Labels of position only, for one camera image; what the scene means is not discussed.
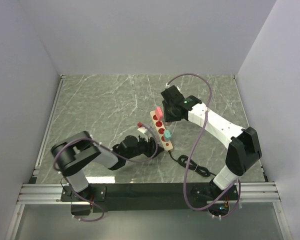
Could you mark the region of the pink square plug adapter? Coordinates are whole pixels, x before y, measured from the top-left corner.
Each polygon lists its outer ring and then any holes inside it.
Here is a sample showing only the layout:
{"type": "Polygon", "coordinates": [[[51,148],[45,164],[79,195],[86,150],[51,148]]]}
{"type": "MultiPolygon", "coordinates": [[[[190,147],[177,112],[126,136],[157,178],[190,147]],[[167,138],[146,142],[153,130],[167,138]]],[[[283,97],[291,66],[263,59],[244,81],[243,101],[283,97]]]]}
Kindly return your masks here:
{"type": "Polygon", "coordinates": [[[161,120],[162,120],[162,118],[163,118],[163,112],[162,112],[162,109],[161,109],[159,106],[155,108],[154,114],[155,114],[156,119],[157,119],[158,121],[161,121],[161,120]]]}

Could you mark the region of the beige power strip red sockets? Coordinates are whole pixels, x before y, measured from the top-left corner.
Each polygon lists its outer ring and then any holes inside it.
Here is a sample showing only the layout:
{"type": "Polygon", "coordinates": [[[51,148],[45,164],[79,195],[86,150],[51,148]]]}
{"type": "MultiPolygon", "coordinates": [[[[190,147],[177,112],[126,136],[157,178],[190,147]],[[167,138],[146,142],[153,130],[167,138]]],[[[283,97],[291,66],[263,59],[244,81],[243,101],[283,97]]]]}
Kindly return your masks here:
{"type": "Polygon", "coordinates": [[[165,125],[162,120],[158,120],[155,111],[150,112],[150,116],[154,125],[155,132],[159,138],[159,142],[161,143],[162,147],[165,151],[171,151],[173,149],[172,142],[170,140],[165,139],[165,125]]]}

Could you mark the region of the teal plug adapter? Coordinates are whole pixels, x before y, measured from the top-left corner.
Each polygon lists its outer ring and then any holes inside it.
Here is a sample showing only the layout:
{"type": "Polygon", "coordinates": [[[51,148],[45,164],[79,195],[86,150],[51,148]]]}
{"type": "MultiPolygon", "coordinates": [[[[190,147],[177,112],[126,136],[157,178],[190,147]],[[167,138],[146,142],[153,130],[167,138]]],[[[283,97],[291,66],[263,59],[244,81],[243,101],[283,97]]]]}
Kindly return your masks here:
{"type": "Polygon", "coordinates": [[[164,132],[163,132],[163,139],[166,141],[166,142],[169,142],[172,138],[172,135],[170,133],[170,131],[168,129],[165,129],[164,132]]]}

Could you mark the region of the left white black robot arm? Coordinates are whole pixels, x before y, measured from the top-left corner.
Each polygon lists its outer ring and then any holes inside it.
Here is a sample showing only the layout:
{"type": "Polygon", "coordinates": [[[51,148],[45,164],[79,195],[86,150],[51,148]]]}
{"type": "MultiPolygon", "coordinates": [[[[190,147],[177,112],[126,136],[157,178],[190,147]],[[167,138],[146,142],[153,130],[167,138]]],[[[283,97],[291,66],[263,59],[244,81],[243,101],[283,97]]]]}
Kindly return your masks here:
{"type": "Polygon", "coordinates": [[[90,162],[115,171],[135,157],[144,155],[147,159],[152,159],[163,151],[164,148],[153,137],[133,135],[126,136],[108,151],[93,143],[88,131],[75,134],[50,149],[54,157],[54,169],[61,172],[71,186],[72,195],[78,201],[92,200],[95,197],[93,187],[83,172],[83,168],[90,162]]]}

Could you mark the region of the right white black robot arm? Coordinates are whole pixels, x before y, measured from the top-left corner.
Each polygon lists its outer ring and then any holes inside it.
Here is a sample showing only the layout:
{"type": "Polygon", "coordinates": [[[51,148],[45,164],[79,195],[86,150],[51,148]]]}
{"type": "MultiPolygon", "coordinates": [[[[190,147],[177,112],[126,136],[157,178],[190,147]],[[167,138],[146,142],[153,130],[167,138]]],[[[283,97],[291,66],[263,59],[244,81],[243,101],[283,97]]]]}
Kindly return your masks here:
{"type": "Polygon", "coordinates": [[[202,191],[206,200],[222,199],[235,181],[261,158],[257,131],[231,123],[193,95],[184,97],[175,85],[167,87],[161,95],[166,122],[191,122],[213,135],[226,148],[224,167],[202,191]]]}

